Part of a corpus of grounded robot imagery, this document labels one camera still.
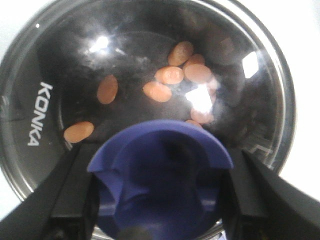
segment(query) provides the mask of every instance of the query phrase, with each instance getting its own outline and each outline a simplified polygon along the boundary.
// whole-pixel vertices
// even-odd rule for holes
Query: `bean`
[[[149,98],[160,103],[169,101],[172,96],[171,89],[157,81],[150,81],[146,83],[143,86],[143,92]]]
[[[212,72],[207,66],[197,63],[187,66],[184,69],[184,75],[194,83],[203,84],[210,79]]]
[[[178,84],[184,79],[184,71],[177,66],[165,66],[156,71],[154,77],[163,84]]]
[[[214,95],[216,93],[218,86],[219,83],[215,76],[212,76],[212,78],[206,83],[206,87],[210,95]]]
[[[170,52],[168,63],[171,66],[179,66],[189,59],[194,52],[194,46],[189,41],[179,42]]]
[[[196,122],[196,121],[193,121],[193,120],[187,120],[187,121],[185,121],[186,123],[188,123],[188,124],[192,124],[192,125],[195,125],[195,126],[197,126],[197,127],[200,127],[200,128],[202,128],[202,126],[198,123],[198,122]]]
[[[89,121],[77,122],[64,130],[63,137],[66,141],[75,144],[89,137],[94,131],[94,125]]]
[[[99,84],[96,96],[100,103],[110,104],[118,92],[118,81],[115,76],[106,76]]]
[[[211,99],[212,105],[214,105],[215,102],[216,102],[216,100],[217,100],[217,95],[216,95],[216,93],[210,95],[210,99]]]
[[[190,112],[191,119],[199,124],[207,124],[214,120],[214,116],[211,112],[201,112],[194,108]]]
[[[201,65],[205,65],[205,58],[204,56],[202,56],[201,54],[194,54],[192,55],[188,61],[185,62],[185,64],[183,65],[183,70],[186,69],[186,67],[192,65],[192,64],[201,64]]]

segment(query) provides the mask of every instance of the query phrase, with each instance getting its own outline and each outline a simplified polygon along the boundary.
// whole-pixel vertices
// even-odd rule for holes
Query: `brand logo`
[[[38,91],[38,96],[36,97],[33,113],[35,117],[32,118],[31,128],[29,132],[30,141],[28,146],[39,146],[39,140],[41,139],[42,129],[44,123],[42,120],[46,118],[46,112],[48,110],[49,99],[51,97],[49,90],[52,90],[53,87],[45,82],[40,82],[41,89]]]

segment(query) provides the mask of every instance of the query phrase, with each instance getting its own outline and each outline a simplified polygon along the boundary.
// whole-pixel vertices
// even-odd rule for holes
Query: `metal pot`
[[[107,44],[99,46],[99,39]],[[190,41],[219,83],[214,120],[203,128],[226,147],[254,153],[279,172],[295,128],[295,97],[287,63],[265,27],[231,0],[58,0],[20,33],[0,70],[1,167],[21,200],[72,145],[66,127],[91,121],[87,142],[154,119],[187,120],[186,93],[172,86],[166,104],[142,86],[167,65],[171,48]],[[96,97],[100,80],[118,78],[115,101]],[[215,228],[205,236],[211,238]],[[99,231],[96,239],[108,239]]]

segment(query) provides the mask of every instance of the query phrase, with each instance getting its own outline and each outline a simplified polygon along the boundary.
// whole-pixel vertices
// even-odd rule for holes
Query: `soaked bean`
[[[212,72],[207,66],[197,63],[187,66],[184,75],[192,82],[203,84],[210,79]]]
[[[96,96],[100,103],[110,104],[116,97],[118,92],[118,81],[115,76],[108,75],[98,87]]]
[[[89,137],[94,131],[94,125],[89,121],[77,122],[64,130],[63,137],[68,142],[75,144]]]
[[[212,78],[206,83],[206,87],[210,96],[216,93],[219,83],[215,76],[212,76]]]
[[[205,58],[204,56],[202,56],[201,54],[194,54],[192,55],[188,61],[185,62],[185,64],[183,65],[183,70],[186,69],[186,67],[192,65],[192,64],[201,64],[201,65],[205,65]]]
[[[217,95],[215,93],[210,95],[210,99],[211,99],[212,105],[214,105],[217,100]]]
[[[179,42],[170,52],[168,63],[171,66],[179,66],[185,63],[194,52],[194,46],[189,41]]]
[[[193,121],[193,120],[187,120],[187,121],[185,121],[186,123],[188,123],[188,124],[192,124],[192,125],[195,125],[195,126],[197,126],[197,127],[200,127],[200,128],[202,128],[202,126],[199,124],[199,123],[197,123],[196,121]]]
[[[194,108],[190,112],[191,119],[199,124],[207,124],[214,120],[212,112],[201,112]]]
[[[165,103],[172,97],[171,89],[157,81],[150,81],[146,83],[143,86],[143,92],[149,98],[160,103]]]
[[[154,75],[163,84],[178,84],[184,79],[184,76],[184,71],[177,66],[162,67]]]

